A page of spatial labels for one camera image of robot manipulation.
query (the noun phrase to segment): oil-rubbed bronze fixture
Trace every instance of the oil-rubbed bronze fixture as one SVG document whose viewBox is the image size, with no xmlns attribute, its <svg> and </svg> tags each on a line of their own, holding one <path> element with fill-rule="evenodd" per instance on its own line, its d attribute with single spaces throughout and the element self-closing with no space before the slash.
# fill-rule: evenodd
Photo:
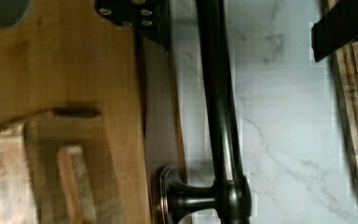
<svg viewBox="0 0 358 224">
<path fill-rule="evenodd" d="M 340 0 L 312 27 L 316 62 L 344 45 L 358 41 L 358 0 Z"/>
<path fill-rule="evenodd" d="M 146 0 L 143 5 L 131 5 L 126 0 L 97 0 L 95 9 L 111 22 L 130 24 L 168 49 L 167 0 Z M 241 165 L 223 0 L 197 0 L 197 9 L 214 182 L 209 188 L 191 187 L 180 180 L 173 166 L 164 167 L 159 176 L 160 222 L 176 224 L 193 212 L 215 209 L 222 223 L 249 224 L 252 200 Z"/>
<path fill-rule="evenodd" d="M 250 223 L 252 201 L 241 165 L 223 7 L 223 0 L 197 0 L 214 182 L 209 188 L 191 187 L 173 167 L 165 167 L 160 175 L 164 224 L 207 208 L 215 209 L 222 223 Z"/>
</svg>

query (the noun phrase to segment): wooden block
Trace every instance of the wooden block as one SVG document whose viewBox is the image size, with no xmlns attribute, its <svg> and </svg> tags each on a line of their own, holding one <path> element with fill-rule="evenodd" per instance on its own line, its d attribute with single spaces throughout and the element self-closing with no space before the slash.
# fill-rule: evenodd
<svg viewBox="0 0 358 224">
<path fill-rule="evenodd" d="M 25 145 L 40 223 L 123 223 L 100 117 L 38 117 Z"/>
</svg>

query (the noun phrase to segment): marble wall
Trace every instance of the marble wall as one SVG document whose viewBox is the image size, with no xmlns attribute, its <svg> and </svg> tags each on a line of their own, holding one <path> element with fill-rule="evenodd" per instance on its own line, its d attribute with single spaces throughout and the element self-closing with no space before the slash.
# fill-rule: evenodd
<svg viewBox="0 0 358 224">
<path fill-rule="evenodd" d="M 195 0 L 171 0 L 173 48 L 189 183 L 211 186 Z M 358 224 L 328 61 L 315 63 L 316 0 L 226 1 L 241 140 L 253 196 L 252 224 Z M 215 211 L 195 224 L 220 223 Z"/>
</svg>

